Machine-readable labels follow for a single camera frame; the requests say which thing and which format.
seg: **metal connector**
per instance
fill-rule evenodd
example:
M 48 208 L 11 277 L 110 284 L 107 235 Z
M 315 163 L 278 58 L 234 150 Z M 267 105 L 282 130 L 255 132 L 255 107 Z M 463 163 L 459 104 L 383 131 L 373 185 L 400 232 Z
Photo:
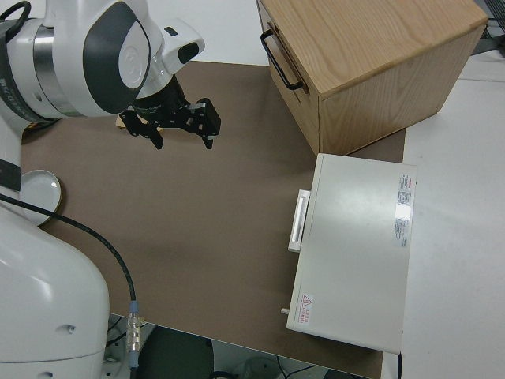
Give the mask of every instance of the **metal connector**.
M 129 368 L 137 368 L 139 366 L 139 351 L 140 351 L 140 327 L 144 323 L 144 319 L 139 316 L 139 305 L 136 301 L 129 304 L 128 330 L 126 350 L 128 352 Z
M 138 313 L 130 313 L 128 316 L 128 351 L 140 351 L 140 327 L 142 320 Z

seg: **power cord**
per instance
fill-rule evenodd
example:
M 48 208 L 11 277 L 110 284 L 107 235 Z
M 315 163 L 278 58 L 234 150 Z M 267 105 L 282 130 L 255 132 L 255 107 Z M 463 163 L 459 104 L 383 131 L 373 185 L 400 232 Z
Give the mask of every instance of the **power cord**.
M 112 255 L 114 255 L 114 258 L 116 258 L 116 261 L 118 261 L 118 263 L 121 266 L 121 269 L 123 271 L 123 274 L 125 275 L 126 282 L 128 283 L 129 297 L 130 297 L 131 301 L 133 301 L 133 302 L 136 300 L 135 287 L 133 286 L 133 279 L 129 273 L 129 270 L 128 270 L 128 267 L 126 266 L 125 261 L 123 260 L 122 256 L 118 253 L 118 251 L 112 246 L 112 244 L 109 241 L 107 241 L 98 232 L 94 231 L 90 227 L 87 227 L 83 223 L 80 223 L 74 219 L 71 219 L 70 217 L 62 216 L 56 212 L 48 211 L 47 209 L 40 208 L 40 207 L 37 207 L 37 206 L 29 204 L 29 203 L 25 203 L 24 201 L 17 200 L 12 197 L 8 197 L 2 193 L 0 193 L 0 201 L 4 201 L 5 203 L 16 205 L 17 207 L 21 207 L 21 208 L 27 209 L 29 211 L 37 212 L 37 213 L 43 214 L 45 216 L 53 217 L 57 220 L 63 221 L 64 223 L 72 225 L 73 227 L 76 227 L 77 229 L 81 229 L 82 231 L 85 231 L 89 235 L 98 239 L 102 244 L 105 245 L 106 248 L 108 248 L 108 250 L 112 253 Z
M 30 4 L 30 2 L 18 2 L 8 8 L 4 13 L 0 14 L 0 21 L 5 21 L 8 16 L 21 8 L 23 9 L 23 13 L 16 20 L 16 23 L 7 31 L 6 42 L 9 42 L 12 38 L 14 38 L 16 34 L 19 33 L 21 28 L 23 28 L 23 25 L 28 19 L 30 11 L 32 10 L 32 4 Z
M 312 368 L 316 367 L 316 365 L 310 365 L 310 366 L 304 367 L 303 369 L 299 369 L 299 370 L 293 371 L 292 373 L 286 374 L 286 372 L 284 371 L 284 369 L 281 366 L 281 361 L 279 359 L 279 356 L 276 355 L 275 357 L 277 359 L 277 366 L 279 366 L 279 370 L 281 370 L 281 374 L 284 377 L 284 379 L 288 379 L 289 377 L 293 376 L 296 373 L 301 373 L 302 371 L 306 371 L 308 369 L 312 369 Z
M 398 379 L 402 379 L 402 370 L 403 370 L 403 361 L 402 361 L 402 353 L 398 354 Z
M 118 318 L 118 320 L 117 320 L 116 322 L 114 322 L 114 323 L 112 324 L 112 326 L 111 326 L 111 327 L 109 327 L 109 328 L 107 329 L 107 332 L 110 332 L 112 329 L 114 329 L 114 328 L 115 328 L 115 327 L 119 324 L 119 321 L 121 321 L 121 319 L 122 319 L 122 317 L 120 316 L 120 317 Z

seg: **wood grain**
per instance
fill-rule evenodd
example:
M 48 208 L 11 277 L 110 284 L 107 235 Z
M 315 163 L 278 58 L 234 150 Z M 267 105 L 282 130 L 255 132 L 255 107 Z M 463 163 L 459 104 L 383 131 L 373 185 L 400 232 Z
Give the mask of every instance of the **wood grain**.
M 435 113 L 482 28 L 411 58 L 320 104 L 320 151 L 348 154 Z
M 323 99 L 484 25 L 473 0 L 262 0 Z
M 302 90 L 290 91 L 284 87 L 273 68 L 271 68 L 271 76 L 310 148 L 317 155 L 320 151 L 320 123 L 319 99 L 316 92 L 311 91 L 305 94 Z

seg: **brown table surface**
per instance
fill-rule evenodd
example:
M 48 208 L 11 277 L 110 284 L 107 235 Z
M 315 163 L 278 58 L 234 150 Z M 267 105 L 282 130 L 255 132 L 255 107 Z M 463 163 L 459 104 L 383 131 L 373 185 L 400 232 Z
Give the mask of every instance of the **brown table surface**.
M 123 255 L 149 322 L 365 377 L 382 352 L 294 332 L 289 307 L 297 254 L 287 251 L 299 189 L 316 157 L 263 66 L 192 62 L 178 74 L 190 101 L 209 97 L 223 123 L 211 151 L 165 130 L 163 150 L 114 126 L 64 120 L 27 137 L 23 171 L 52 171 L 60 212 L 94 228 Z M 355 153 L 401 161 L 403 133 Z M 126 315 L 122 272 L 107 250 L 51 220 L 43 229 L 102 272 L 110 311 Z

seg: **label sticker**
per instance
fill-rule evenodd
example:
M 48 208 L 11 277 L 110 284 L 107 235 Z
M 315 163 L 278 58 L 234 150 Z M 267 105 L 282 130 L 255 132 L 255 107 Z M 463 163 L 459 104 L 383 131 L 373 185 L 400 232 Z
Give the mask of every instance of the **label sticker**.
M 314 305 L 314 296 L 308 294 L 301 294 L 300 297 L 300 310 L 298 312 L 298 324 L 309 325 L 310 313 Z
M 398 183 L 395 212 L 395 245 L 406 247 L 410 238 L 413 179 L 404 174 Z

